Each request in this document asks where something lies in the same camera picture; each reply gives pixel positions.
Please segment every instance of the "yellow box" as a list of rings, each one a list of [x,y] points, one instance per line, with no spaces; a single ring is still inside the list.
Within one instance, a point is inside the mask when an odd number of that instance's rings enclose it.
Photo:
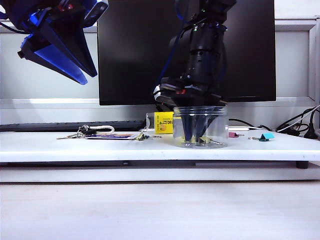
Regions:
[[[173,111],[161,111],[154,113],[155,134],[172,134],[174,132],[173,115]]]

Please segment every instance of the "clear plastic cup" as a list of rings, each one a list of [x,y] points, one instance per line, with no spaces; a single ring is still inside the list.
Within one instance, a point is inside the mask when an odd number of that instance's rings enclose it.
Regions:
[[[174,145],[183,148],[224,148],[228,145],[226,106],[173,109]]]

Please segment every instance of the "teal binder clip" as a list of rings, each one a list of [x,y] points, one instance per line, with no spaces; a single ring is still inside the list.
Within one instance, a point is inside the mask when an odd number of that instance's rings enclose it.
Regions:
[[[263,133],[261,135],[261,137],[248,137],[248,139],[252,139],[252,140],[259,140],[260,142],[267,142],[269,141],[270,139],[274,139],[275,136],[271,133],[271,132],[268,132],[268,133]]]
[[[270,139],[274,139],[275,138],[275,136],[272,134],[272,133],[263,133],[262,135],[261,135],[261,137],[259,138],[259,141],[260,142],[267,142],[267,141],[269,141]]]

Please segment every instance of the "keyboard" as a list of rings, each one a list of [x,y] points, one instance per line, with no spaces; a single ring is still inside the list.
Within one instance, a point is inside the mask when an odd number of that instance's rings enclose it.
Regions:
[[[0,132],[76,132],[80,126],[90,127],[110,125],[116,131],[139,131],[146,126],[144,120],[92,121],[92,122],[50,122],[13,123],[0,125]]]

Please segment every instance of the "black monitor screen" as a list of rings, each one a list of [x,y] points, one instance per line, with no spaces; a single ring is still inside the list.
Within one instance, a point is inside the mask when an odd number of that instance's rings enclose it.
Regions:
[[[169,42],[182,24],[174,2],[109,2],[109,9],[98,21],[101,105],[155,103],[154,85],[170,54]],[[191,4],[189,12],[198,12],[196,6]],[[224,94],[229,102],[274,101],[274,0],[237,0],[224,24],[228,27],[224,34],[227,52]]]

